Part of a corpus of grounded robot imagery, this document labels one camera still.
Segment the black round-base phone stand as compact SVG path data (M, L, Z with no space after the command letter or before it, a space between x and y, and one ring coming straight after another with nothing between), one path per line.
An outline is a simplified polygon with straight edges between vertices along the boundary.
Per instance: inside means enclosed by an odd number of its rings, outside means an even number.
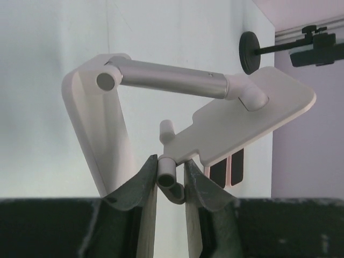
M261 55L274 52L292 50L298 47L312 45L314 49L327 46L334 46L342 43L338 41L334 33L328 33L327 27L318 28L315 25L309 25L302 28L304 37L294 42L261 48L259 40L254 32L244 32L239 42L239 57L242 69L247 75L252 74L259 69Z

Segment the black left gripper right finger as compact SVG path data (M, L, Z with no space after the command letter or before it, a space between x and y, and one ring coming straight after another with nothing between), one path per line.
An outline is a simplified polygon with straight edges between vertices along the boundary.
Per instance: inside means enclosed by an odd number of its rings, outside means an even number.
M242 257L235 197L193 160L184 163L184 192L189 257Z

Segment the white phone stand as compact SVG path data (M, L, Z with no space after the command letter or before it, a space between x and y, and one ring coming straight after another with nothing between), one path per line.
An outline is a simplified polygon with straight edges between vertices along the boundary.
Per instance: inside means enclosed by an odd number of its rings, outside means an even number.
M210 167L308 111L316 102L310 87L275 67L250 75L225 75L100 54L69 72L61 93L100 196L135 174L130 141L118 96L119 85L209 97L192 124L175 133L160 125L163 154L157 182L167 196L177 186L176 167L198 156Z

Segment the pink-cased phone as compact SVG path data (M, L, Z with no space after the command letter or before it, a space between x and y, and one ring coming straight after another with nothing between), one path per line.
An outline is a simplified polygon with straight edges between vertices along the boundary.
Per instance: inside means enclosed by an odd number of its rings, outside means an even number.
M231 156L231 186L235 186L243 180L244 149Z
M227 159L223 159L210 167L205 167L204 175L221 188L224 188L227 177Z

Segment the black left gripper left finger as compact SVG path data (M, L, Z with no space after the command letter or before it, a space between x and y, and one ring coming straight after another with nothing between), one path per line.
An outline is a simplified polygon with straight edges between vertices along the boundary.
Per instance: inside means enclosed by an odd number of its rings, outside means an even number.
M95 206L79 257L153 257L157 155Z

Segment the white-cased phone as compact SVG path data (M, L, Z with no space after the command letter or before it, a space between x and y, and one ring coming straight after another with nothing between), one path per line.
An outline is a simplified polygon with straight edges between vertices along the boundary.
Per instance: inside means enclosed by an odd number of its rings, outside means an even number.
M331 65L343 60L343 43L314 49L312 45L298 47L289 51L294 67Z

